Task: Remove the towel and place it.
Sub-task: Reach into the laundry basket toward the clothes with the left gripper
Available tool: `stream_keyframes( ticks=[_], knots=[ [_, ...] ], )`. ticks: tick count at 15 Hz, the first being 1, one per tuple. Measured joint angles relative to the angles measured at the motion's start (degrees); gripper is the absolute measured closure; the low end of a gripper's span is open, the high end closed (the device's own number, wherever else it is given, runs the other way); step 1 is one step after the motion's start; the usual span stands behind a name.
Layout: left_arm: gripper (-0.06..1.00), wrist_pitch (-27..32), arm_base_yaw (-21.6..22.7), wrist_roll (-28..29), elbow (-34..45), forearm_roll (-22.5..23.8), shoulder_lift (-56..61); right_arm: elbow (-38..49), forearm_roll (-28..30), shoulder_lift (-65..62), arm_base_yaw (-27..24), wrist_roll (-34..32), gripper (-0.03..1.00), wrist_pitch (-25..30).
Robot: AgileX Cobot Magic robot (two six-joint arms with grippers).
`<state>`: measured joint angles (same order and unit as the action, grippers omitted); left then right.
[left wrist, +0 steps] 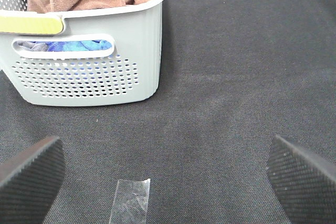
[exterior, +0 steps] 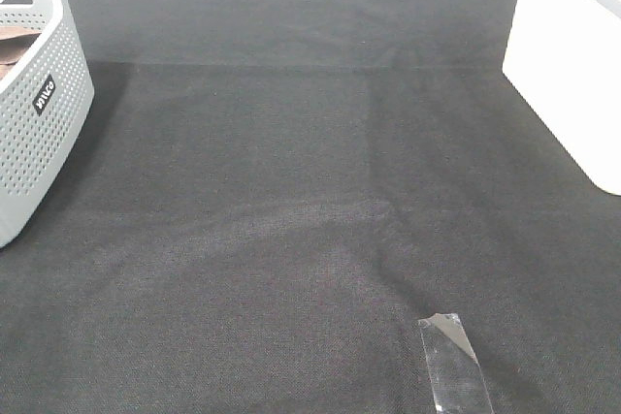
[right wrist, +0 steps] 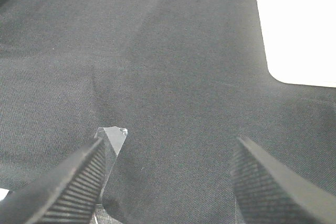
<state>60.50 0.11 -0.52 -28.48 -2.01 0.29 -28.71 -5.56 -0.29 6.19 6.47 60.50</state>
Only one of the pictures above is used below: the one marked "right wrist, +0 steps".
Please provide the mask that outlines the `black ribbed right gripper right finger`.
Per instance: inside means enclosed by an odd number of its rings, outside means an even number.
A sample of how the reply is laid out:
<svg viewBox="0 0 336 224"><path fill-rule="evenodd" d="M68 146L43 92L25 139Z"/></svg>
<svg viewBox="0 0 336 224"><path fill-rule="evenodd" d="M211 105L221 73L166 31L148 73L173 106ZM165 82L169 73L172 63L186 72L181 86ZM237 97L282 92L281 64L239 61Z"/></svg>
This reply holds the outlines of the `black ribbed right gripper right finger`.
<svg viewBox="0 0 336 224"><path fill-rule="evenodd" d="M245 136L234 147L231 178L245 223L335 223L334 195Z"/></svg>

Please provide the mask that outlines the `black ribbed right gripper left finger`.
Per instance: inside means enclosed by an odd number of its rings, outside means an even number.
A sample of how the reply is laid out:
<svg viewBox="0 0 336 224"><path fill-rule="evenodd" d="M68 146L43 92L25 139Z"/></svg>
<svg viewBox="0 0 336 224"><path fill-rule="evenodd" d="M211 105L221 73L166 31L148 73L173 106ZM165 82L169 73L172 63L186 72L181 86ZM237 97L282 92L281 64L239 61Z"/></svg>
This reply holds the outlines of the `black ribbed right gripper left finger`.
<svg viewBox="0 0 336 224"><path fill-rule="evenodd" d="M106 167L104 141L89 140L58 166L1 201L1 223L89 223Z"/></svg>

